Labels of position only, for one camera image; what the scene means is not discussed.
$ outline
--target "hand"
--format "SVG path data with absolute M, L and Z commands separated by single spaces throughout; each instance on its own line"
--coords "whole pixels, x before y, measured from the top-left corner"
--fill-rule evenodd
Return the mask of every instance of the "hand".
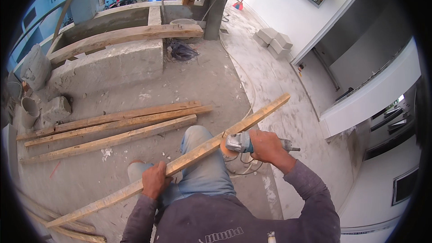
M 157 200 L 159 195 L 168 187 L 172 177 L 165 176 L 166 163 L 160 161 L 143 172 L 143 194 Z
M 251 154 L 252 158 L 273 164 L 284 175 L 294 167 L 296 159 L 284 150 L 276 133 L 251 129 L 249 136 L 254 147 L 254 152 Z

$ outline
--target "angle grinder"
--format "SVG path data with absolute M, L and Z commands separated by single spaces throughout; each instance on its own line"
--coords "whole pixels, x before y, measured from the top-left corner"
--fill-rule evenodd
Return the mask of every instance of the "angle grinder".
M 293 148 L 292 142 L 288 139 L 280 139 L 282 143 L 282 147 L 287 151 L 300 151 L 300 148 Z M 222 152 L 230 157 L 235 156 L 230 151 L 236 151 L 239 153 L 253 153 L 254 147 L 251 143 L 251 137 L 249 136 L 249 132 L 241 132 L 236 134 L 230 134 L 226 137 L 225 143 L 223 143 L 224 147 L 221 146 Z

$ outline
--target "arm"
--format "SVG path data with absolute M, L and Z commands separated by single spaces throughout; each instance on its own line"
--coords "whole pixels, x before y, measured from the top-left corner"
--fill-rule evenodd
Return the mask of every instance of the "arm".
M 157 208 L 157 198 L 172 177 L 165 177 L 166 163 L 161 161 L 143 172 L 143 192 L 124 228 L 121 243 L 150 242 Z
M 254 153 L 252 158 L 270 162 L 281 170 L 284 180 L 290 183 L 305 201 L 296 222 L 294 237 L 304 242 L 338 242 L 340 220 L 335 211 L 327 186 L 311 169 L 296 160 L 283 148 L 273 132 L 250 130 Z

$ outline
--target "person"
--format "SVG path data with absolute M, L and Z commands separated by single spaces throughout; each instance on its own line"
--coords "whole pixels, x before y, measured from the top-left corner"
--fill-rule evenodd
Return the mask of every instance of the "person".
M 297 219 L 258 219 L 235 197 L 236 192 L 218 149 L 182 171 L 172 183 L 165 177 L 165 162 L 156 165 L 133 161 L 127 169 L 131 182 L 143 179 L 143 192 L 130 214 L 121 242 L 339 242 L 340 220 L 323 181 L 301 161 L 289 155 L 273 132 L 249 131 L 251 156 L 271 163 L 284 173 L 305 200 Z M 202 126 L 187 129 L 182 154 L 212 138 Z

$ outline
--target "black plastic bag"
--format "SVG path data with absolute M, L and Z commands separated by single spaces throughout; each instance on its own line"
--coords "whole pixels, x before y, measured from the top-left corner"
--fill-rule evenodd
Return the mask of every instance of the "black plastic bag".
M 198 55 L 189 45 L 180 40 L 173 40 L 169 45 L 172 48 L 171 56 L 177 60 L 187 61 Z

